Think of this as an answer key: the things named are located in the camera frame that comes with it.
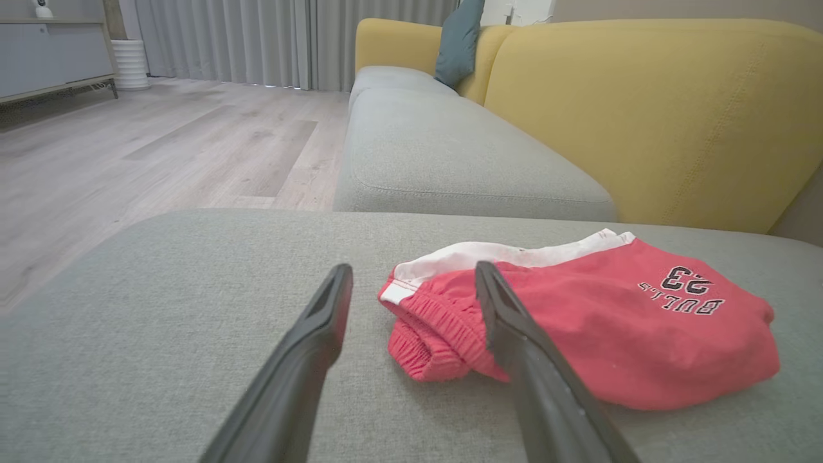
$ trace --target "red clothing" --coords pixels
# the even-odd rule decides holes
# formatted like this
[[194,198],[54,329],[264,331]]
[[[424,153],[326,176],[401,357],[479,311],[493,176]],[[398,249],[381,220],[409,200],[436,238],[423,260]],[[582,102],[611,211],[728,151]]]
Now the red clothing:
[[766,301],[699,260],[604,230],[541,250],[459,243],[398,265],[379,299],[398,316],[388,350],[412,378],[445,381],[476,370],[507,380],[486,350],[478,260],[496,261],[601,400],[676,409],[779,370]]

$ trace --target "white plant pot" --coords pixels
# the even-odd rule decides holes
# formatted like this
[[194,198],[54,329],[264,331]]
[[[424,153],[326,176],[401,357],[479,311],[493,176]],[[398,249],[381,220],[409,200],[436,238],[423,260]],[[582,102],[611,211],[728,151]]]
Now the white plant pot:
[[114,83],[118,90],[146,90],[151,87],[146,76],[146,52],[142,40],[112,40],[118,73]]

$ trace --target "curtain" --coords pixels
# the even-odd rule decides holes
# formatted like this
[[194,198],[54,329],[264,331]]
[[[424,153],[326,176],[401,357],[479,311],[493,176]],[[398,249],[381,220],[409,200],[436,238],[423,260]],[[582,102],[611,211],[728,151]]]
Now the curtain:
[[153,76],[349,91],[357,23],[441,26],[458,0],[137,0]]

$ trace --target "pillow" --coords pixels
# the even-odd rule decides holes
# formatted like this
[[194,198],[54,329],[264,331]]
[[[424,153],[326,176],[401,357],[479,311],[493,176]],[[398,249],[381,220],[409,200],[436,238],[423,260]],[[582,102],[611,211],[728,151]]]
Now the pillow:
[[486,0],[463,0],[446,18],[440,34],[435,79],[455,88],[460,80],[474,72],[480,16]]

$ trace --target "cabinet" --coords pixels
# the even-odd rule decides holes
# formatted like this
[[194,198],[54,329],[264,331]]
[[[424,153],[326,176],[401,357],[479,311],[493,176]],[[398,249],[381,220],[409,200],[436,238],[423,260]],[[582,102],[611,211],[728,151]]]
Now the cabinet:
[[110,50],[103,21],[0,20],[0,102],[97,82],[114,85]]

